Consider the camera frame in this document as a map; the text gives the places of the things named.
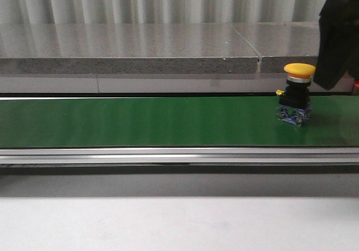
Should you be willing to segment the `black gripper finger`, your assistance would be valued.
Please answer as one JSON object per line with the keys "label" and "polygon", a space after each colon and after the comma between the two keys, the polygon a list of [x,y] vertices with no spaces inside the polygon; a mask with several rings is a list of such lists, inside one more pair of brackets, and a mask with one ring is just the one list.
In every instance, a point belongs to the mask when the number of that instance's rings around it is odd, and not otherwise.
{"label": "black gripper finger", "polygon": [[330,90],[345,73],[358,79],[358,0],[326,0],[319,30],[314,82]]}

